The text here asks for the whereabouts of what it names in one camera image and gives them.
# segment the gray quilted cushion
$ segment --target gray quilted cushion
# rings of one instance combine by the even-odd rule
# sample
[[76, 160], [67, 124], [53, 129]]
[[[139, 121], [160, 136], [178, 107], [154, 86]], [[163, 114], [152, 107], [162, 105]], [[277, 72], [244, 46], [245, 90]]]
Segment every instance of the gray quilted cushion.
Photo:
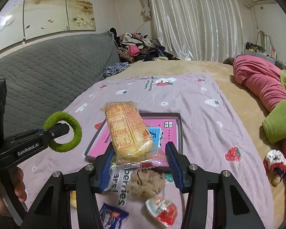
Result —
[[103, 80], [103, 68], [115, 62], [119, 56], [108, 32], [46, 40], [1, 58], [5, 137], [42, 127], [52, 113]]

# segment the plastic wrapper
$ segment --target plastic wrapper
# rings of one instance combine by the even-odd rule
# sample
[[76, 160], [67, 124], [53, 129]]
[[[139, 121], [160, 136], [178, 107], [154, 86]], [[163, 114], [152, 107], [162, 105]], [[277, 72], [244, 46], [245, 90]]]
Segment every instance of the plastic wrapper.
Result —
[[135, 170], [125, 188], [133, 194], [155, 197], [165, 187], [165, 178], [154, 170]]
[[134, 102], [108, 102], [101, 111], [105, 113], [116, 153], [111, 169], [151, 168], [167, 163]]
[[149, 214], [164, 226], [174, 224], [177, 217], [177, 206], [163, 197], [150, 198], [146, 201]]
[[128, 215], [129, 213], [126, 211], [110, 206], [106, 203], [103, 204], [100, 210], [100, 216], [104, 229], [120, 229], [122, 220]]

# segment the green hair tie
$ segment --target green hair tie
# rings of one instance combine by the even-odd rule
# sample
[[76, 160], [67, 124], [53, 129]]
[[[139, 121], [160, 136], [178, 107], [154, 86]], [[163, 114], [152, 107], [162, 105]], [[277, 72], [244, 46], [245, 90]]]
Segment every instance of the green hair tie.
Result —
[[65, 144], [58, 144], [54, 140], [51, 140], [48, 143], [48, 146], [57, 152], [66, 152], [74, 149], [76, 146], [79, 145], [81, 139], [82, 139], [82, 128], [80, 127], [80, 124], [78, 121], [73, 118], [70, 114], [66, 112], [55, 112], [52, 114], [44, 123], [43, 129], [48, 130], [49, 128], [53, 127], [56, 123], [59, 121], [65, 121], [67, 122], [73, 129], [74, 131], [74, 137], [69, 143]]

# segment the wall mural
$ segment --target wall mural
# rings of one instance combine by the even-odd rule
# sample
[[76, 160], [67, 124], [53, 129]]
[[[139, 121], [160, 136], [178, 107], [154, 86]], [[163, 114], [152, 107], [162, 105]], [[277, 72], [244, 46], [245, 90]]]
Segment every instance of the wall mural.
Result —
[[96, 30], [91, 0], [66, 0], [70, 30]]
[[66, 0], [25, 0], [26, 39], [67, 30]]
[[0, 11], [0, 50], [23, 40], [23, 0], [9, 0]]
[[96, 30], [91, 0], [9, 0], [0, 12], [0, 50], [66, 30]]

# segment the pink blanket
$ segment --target pink blanket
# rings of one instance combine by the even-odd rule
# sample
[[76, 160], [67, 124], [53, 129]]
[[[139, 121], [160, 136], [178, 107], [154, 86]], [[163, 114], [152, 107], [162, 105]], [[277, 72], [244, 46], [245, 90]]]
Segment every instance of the pink blanket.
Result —
[[[233, 74], [236, 81], [255, 94], [269, 112], [286, 99], [286, 90], [280, 82], [281, 70], [267, 60], [239, 56], [233, 63]], [[281, 141], [281, 149], [286, 158], [286, 139]]]
[[280, 82], [281, 70], [267, 60], [239, 56], [233, 63], [233, 74], [236, 81], [255, 94], [269, 112], [286, 99], [286, 91]]

